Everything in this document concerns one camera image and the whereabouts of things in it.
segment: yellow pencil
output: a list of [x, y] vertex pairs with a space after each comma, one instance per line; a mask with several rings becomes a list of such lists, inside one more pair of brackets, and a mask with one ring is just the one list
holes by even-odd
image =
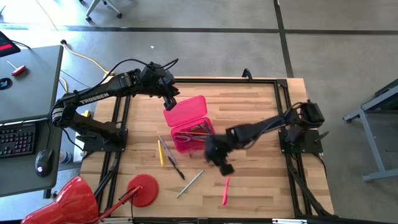
[[159, 156], [160, 156], [160, 164], [164, 166], [164, 161], [163, 161], [163, 153], [162, 153], [162, 145], [160, 144], [160, 140], [157, 140], [157, 145], [159, 147]]

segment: keyboard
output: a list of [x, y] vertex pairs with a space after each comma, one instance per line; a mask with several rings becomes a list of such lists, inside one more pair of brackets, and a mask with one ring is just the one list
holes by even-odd
[[34, 154], [36, 125], [0, 127], [0, 159]]

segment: pink container lid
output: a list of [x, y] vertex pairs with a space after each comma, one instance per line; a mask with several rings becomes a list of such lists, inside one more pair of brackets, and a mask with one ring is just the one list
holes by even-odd
[[171, 111], [163, 110], [169, 127], [176, 127], [206, 116], [207, 107], [204, 96], [195, 96], [178, 102]]

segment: pencil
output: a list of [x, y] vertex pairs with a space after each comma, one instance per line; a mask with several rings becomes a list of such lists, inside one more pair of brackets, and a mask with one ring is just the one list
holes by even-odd
[[162, 145], [160, 144], [160, 140], [157, 140], [157, 145], [159, 147], [159, 157], [160, 157], [160, 164], [164, 166], [164, 161], [163, 161], [163, 153], [162, 153]]
[[181, 194], [183, 194], [183, 193], [189, 188], [189, 186], [191, 186], [191, 184], [193, 184], [194, 181], [197, 180], [197, 178], [198, 178], [199, 176], [201, 176], [201, 174], [202, 174], [204, 171], [205, 171], [205, 170], [201, 170], [200, 173], [199, 173], [194, 179], [192, 179], [191, 182], [189, 182], [189, 184], [188, 184], [184, 189], [182, 189], [182, 191], [181, 191], [180, 194], [177, 196], [177, 198], [179, 198], [179, 197], [181, 196]]
[[177, 165], [175, 165], [174, 161], [172, 160], [172, 158], [170, 156], [167, 156], [167, 158], [169, 158], [169, 161], [172, 163], [174, 169], [178, 172], [178, 174], [180, 174], [180, 177], [185, 180], [185, 176], [184, 174], [180, 171], [180, 169], [177, 167]]
[[173, 162], [174, 162], [175, 164], [177, 164], [177, 161], [175, 160], [175, 158], [174, 158], [172, 152], [170, 152], [169, 147], [167, 147], [166, 142], [164, 142], [164, 140], [162, 139], [162, 137], [161, 137], [160, 135], [157, 135], [157, 136], [159, 137], [159, 140], [162, 142], [163, 147], [166, 149], [166, 151], [167, 151], [167, 153], [169, 154], [170, 158], [172, 158]]
[[209, 135], [209, 133], [193, 133], [190, 131], [177, 131], [179, 134], [198, 134], [198, 135]]

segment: gray table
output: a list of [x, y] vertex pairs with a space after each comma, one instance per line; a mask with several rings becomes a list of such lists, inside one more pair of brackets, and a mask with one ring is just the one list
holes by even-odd
[[[0, 58], [0, 78], [9, 77], [13, 81], [10, 88], [0, 91], [2, 101], [0, 123], [48, 117], [50, 107], [55, 103], [62, 52], [61, 46], [51, 46], [22, 50], [20, 53]], [[29, 71], [13, 78], [10, 75], [13, 68], [7, 60], [17, 67], [26, 65]], [[36, 154], [47, 145], [49, 129], [46, 122], [47, 120], [37, 122]], [[36, 155], [1, 159], [0, 197], [51, 189], [55, 186], [62, 130], [53, 127], [52, 124], [51, 127], [49, 145], [53, 149], [53, 169], [50, 175], [46, 177], [36, 175], [34, 169]]]
[[345, 116], [346, 123], [360, 118], [368, 138], [378, 172], [364, 175], [363, 180], [376, 180], [388, 177], [397, 177], [398, 168], [388, 169], [382, 160], [381, 153], [397, 151], [398, 111], [382, 110], [380, 104], [398, 97], [398, 86], [390, 88], [378, 97], [362, 104], [357, 111]]

